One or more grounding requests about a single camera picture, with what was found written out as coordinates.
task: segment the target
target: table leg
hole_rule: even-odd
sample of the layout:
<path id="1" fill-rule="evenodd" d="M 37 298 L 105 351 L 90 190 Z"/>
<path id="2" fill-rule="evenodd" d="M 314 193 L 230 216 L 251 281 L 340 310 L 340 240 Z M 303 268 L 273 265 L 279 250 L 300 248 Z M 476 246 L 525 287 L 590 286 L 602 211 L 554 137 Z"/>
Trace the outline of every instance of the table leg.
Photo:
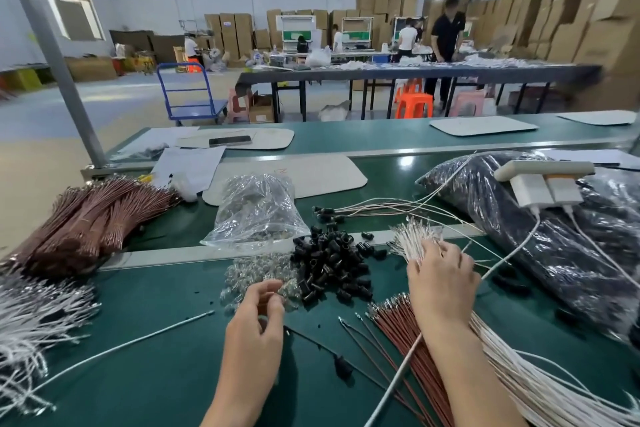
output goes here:
<path id="1" fill-rule="evenodd" d="M 364 111 L 367 109 L 367 83 L 369 80 L 364 80 L 364 86 L 362 88 L 362 114 L 360 120 L 364 120 Z"/>
<path id="2" fill-rule="evenodd" d="M 394 104 L 395 89 L 396 89 L 396 80 L 391 80 L 391 88 L 389 92 L 389 106 L 387 107 L 387 120 L 391 118 L 391 107 Z"/>
<path id="3" fill-rule="evenodd" d="M 298 85 L 300 88 L 300 113 L 302 114 L 302 121 L 307 121 L 307 82 L 301 81 Z"/>
<path id="4" fill-rule="evenodd" d="M 516 108 L 513 109 L 513 114 L 516 115 L 520 111 L 520 105 L 522 105 L 522 99 L 524 98 L 524 91 L 527 89 L 527 84 L 524 83 L 518 93 L 518 100 L 516 101 Z"/>
<path id="5" fill-rule="evenodd" d="M 278 123 L 278 84 L 271 84 L 271 104 L 273 106 L 273 121 Z"/>
<path id="6" fill-rule="evenodd" d="M 451 88 L 449 89 L 449 96 L 447 97 L 447 103 L 444 108 L 444 116 L 449 116 L 449 111 L 451 111 L 451 102 L 453 101 L 453 93 L 456 91 L 456 84 L 458 83 L 457 78 L 451 79 Z"/>
<path id="7" fill-rule="evenodd" d="M 373 111 L 373 99 L 376 96 L 376 81 L 373 80 L 373 86 L 371 87 L 371 106 L 369 107 L 369 110 Z"/>
<path id="8" fill-rule="evenodd" d="M 498 98 L 495 99 L 495 106 L 497 107 L 502 98 L 502 91 L 504 90 L 504 83 L 500 85 L 500 91 L 498 92 Z"/>
<path id="9" fill-rule="evenodd" d="M 542 105 L 545 104 L 545 100 L 547 99 L 547 93 L 549 93 L 549 87 L 551 83 L 547 83 L 545 87 L 542 89 L 542 95 L 540 95 L 540 99 L 538 100 L 538 108 L 536 108 L 536 113 L 540 113 L 542 110 Z"/>

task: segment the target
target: black shirt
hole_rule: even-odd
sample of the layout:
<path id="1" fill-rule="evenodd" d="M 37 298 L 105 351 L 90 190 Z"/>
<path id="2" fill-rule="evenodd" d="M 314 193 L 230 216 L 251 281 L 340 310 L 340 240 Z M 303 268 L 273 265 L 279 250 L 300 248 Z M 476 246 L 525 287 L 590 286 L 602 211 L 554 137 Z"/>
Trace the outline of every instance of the black shirt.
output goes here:
<path id="1" fill-rule="evenodd" d="M 456 52 L 458 34 L 465 29 L 466 22 L 464 12 L 457 12 L 452 21 L 446 14 L 436 19 L 431 35 L 438 36 L 438 49 L 444 59 L 450 60 L 453 53 Z"/>

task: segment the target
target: pink stool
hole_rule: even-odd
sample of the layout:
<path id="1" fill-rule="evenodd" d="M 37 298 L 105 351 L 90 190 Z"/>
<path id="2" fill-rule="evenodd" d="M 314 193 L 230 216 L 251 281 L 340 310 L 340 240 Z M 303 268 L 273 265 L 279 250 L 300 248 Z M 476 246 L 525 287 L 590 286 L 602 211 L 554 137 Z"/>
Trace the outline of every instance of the pink stool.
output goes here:
<path id="1" fill-rule="evenodd" d="M 467 104 L 471 104 L 475 107 L 474 117 L 482 115 L 482 110 L 484 108 L 484 90 L 461 91 L 458 93 L 451 112 L 449 112 L 449 116 L 457 117 L 460 114 L 460 110 Z"/>

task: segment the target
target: plastic bag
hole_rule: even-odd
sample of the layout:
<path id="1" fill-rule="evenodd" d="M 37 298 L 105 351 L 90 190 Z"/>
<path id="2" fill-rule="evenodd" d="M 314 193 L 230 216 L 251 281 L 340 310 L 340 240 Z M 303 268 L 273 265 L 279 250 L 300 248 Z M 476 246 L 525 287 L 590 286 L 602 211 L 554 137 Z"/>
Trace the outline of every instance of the plastic bag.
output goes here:
<path id="1" fill-rule="evenodd" d="M 331 66 L 331 49 L 329 46 L 324 49 L 313 49 L 311 54 L 307 56 L 305 65 L 308 67 Z"/>
<path id="2" fill-rule="evenodd" d="M 217 248 L 258 250 L 309 235 L 293 202 L 287 177 L 249 174 L 227 180 L 215 228 L 200 243 Z"/>
<path id="3" fill-rule="evenodd" d="M 465 162 L 455 158 L 434 167 L 419 180 L 435 190 Z M 509 183 L 493 172 L 510 160 L 548 160 L 517 151 L 478 153 L 447 184 L 439 196 L 467 213 L 503 250 L 522 243 L 536 220 L 518 206 Z M 597 168 L 578 180 L 584 203 L 574 206 L 575 219 L 629 275 L 638 278 L 640 262 L 640 184 L 636 172 Z M 640 348 L 636 326 L 639 291 L 612 268 L 573 228 L 561 208 L 545 209 L 532 239 L 513 258 L 551 293 L 579 315 L 617 339 L 631 339 Z"/>

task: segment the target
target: person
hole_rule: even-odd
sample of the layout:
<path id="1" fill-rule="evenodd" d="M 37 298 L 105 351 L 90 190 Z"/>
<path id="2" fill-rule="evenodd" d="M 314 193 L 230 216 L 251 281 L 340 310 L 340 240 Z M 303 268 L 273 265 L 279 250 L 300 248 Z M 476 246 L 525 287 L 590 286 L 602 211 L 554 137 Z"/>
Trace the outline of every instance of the person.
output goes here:
<path id="1" fill-rule="evenodd" d="M 444 14 L 436 19 L 431 29 L 432 62 L 451 62 L 457 56 L 462 45 L 466 18 L 464 12 L 459 12 L 460 0 L 446 0 Z M 428 78 L 425 92 L 433 96 L 436 93 L 437 78 Z M 451 78 L 440 80 L 440 102 L 445 105 L 449 96 Z"/>
<path id="2" fill-rule="evenodd" d="M 309 52 L 309 45 L 307 43 L 307 40 L 305 39 L 305 36 L 303 36 L 302 34 L 300 34 L 298 36 L 297 51 L 299 53 L 308 53 Z"/>
<path id="3" fill-rule="evenodd" d="M 333 25 L 333 52 L 341 53 L 342 50 L 342 33 L 338 28 L 338 24 Z"/>
<path id="4" fill-rule="evenodd" d="M 400 61 L 402 56 L 413 56 L 413 45 L 418 37 L 418 31 L 413 27 L 413 19 L 407 17 L 406 26 L 400 29 L 400 35 L 398 36 L 398 54 L 396 55 L 396 62 Z"/>
<path id="5" fill-rule="evenodd" d="M 442 377 L 456 427 L 527 427 L 469 328 L 480 284 L 456 245 L 424 241 L 407 264 L 413 313 Z M 284 338 L 280 280 L 250 286 L 229 322 L 218 386 L 200 427 L 253 427 L 275 382 Z M 262 332 L 259 316 L 267 316 Z"/>
<path id="6" fill-rule="evenodd" d="M 202 54 L 196 52 L 198 44 L 195 40 L 196 35 L 192 32 L 184 33 L 184 55 L 187 59 L 196 58 L 198 62 L 204 67 L 204 59 L 202 58 Z"/>

